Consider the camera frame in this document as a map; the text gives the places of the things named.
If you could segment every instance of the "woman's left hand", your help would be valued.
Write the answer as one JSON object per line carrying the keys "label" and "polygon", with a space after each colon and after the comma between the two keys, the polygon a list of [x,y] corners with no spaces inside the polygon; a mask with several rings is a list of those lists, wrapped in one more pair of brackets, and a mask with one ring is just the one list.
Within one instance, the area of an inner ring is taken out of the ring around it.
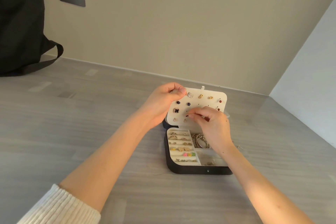
{"label": "woman's left hand", "polygon": [[186,88],[176,82],[157,87],[139,109],[139,112],[143,112],[149,118],[148,129],[160,124],[166,117],[171,103],[180,100],[186,94]]}

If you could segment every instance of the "jewelry box lid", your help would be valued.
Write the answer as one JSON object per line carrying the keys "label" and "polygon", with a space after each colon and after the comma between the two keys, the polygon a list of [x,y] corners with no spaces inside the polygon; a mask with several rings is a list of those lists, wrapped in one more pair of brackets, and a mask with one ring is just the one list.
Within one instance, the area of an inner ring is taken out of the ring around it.
{"label": "jewelry box lid", "polygon": [[225,104],[228,99],[224,92],[201,89],[186,88],[187,95],[179,101],[174,101],[167,114],[167,123],[173,126],[198,126],[187,115],[190,109],[195,107],[209,106],[218,111],[224,112]]}

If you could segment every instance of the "hand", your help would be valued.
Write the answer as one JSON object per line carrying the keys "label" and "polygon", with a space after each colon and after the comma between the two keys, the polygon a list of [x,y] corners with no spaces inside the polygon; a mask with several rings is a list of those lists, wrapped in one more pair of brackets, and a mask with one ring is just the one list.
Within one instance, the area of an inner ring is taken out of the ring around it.
{"label": "hand", "polygon": [[230,123],[224,113],[205,106],[191,109],[188,115],[200,125],[204,137],[216,153],[221,155],[226,149],[233,146]]}
{"label": "hand", "polygon": [[149,128],[160,124],[166,117],[172,102],[180,100],[187,94],[187,90],[176,82],[169,82],[157,87],[148,97],[139,111],[149,116]]}

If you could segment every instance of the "black jewelry box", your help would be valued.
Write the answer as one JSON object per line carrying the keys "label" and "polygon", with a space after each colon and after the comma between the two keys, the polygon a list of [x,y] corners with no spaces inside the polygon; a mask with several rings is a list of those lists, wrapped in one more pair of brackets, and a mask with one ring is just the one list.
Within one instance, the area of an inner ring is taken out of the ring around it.
{"label": "black jewelry box", "polygon": [[206,141],[198,140],[197,148],[193,134],[202,133],[198,124],[188,118],[188,111],[194,107],[209,106],[223,112],[227,96],[223,92],[187,88],[187,96],[171,104],[166,118],[162,121],[166,129],[164,137],[166,162],[176,174],[231,175],[225,161],[211,149]]}

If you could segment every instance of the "sweater cuff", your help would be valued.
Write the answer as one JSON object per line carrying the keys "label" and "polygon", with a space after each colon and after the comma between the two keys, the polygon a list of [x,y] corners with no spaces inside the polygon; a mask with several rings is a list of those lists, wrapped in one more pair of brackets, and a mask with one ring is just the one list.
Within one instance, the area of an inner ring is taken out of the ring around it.
{"label": "sweater cuff", "polygon": [[100,213],[54,184],[18,224],[95,224]]}

